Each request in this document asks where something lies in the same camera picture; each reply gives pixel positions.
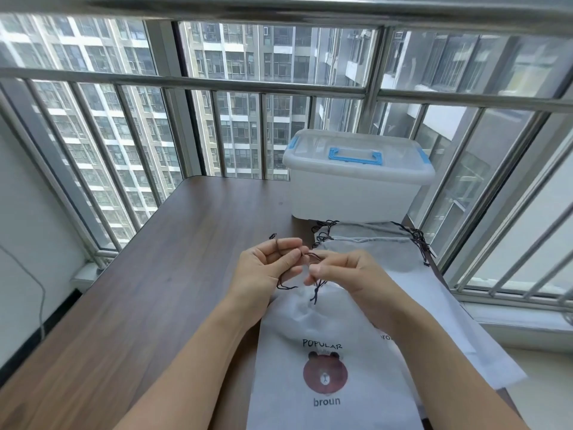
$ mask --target white cable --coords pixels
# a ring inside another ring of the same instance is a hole
[[[22,270],[25,271],[25,273],[28,274],[28,276],[30,276],[38,285],[39,287],[42,289],[42,301],[39,304],[39,332],[41,335],[41,340],[43,341],[44,338],[46,338],[46,331],[44,329],[44,320],[43,320],[43,312],[44,312],[44,302],[46,301],[46,288],[44,288],[44,286],[41,284],[41,282],[36,279],[36,277],[30,273],[30,270],[28,270],[26,267],[24,267],[24,265],[18,260],[18,258],[16,258],[16,256],[14,256],[8,249],[6,249],[4,247],[4,245],[2,245],[2,243],[0,243],[0,249],[2,249],[10,258],[12,258],[14,260],[14,262],[16,264],[18,264],[20,266],[20,268]]]

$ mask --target black baseboard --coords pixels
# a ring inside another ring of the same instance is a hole
[[[46,336],[54,328],[56,324],[62,319],[62,317],[70,310],[70,308],[77,302],[81,297],[81,292],[75,289],[68,296],[64,302],[58,306],[58,309],[44,322],[44,329],[46,330]],[[4,383],[16,372],[20,365],[28,358],[29,355],[36,349],[41,341],[42,335],[40,334],[39,328],[36,329],[34,333],[28,338],[24,344],[12,355],[10,359],[0,368],[0,388],[4,386]]]

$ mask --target wooden table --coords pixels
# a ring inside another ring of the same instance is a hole
[[[298,236],[289,184],[183,181],[0,391],[0,430],[110,430],[225,295],[240,252]],[[244,430],[258,326],[241,342],[212,429]]]

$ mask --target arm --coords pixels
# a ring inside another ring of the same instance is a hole
[[[242,337],[265,313],[278,277],[300,274],[300,238],[268,240],[241,253],[225,298],[115,430],[206,430]]]
[[[434,428],[525,430],[528,427],[483,380],[436,320],[364,251],[315,251],[314,279],[338,283],[369,320],[395,340]]]

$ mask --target bear print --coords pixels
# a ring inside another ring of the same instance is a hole
[[[304,365],[303,378],[306,385],[319,394],[333,394],[348,380],[348,370],[340,361],[340,355],[333,351],[330,355],[312,351]]]

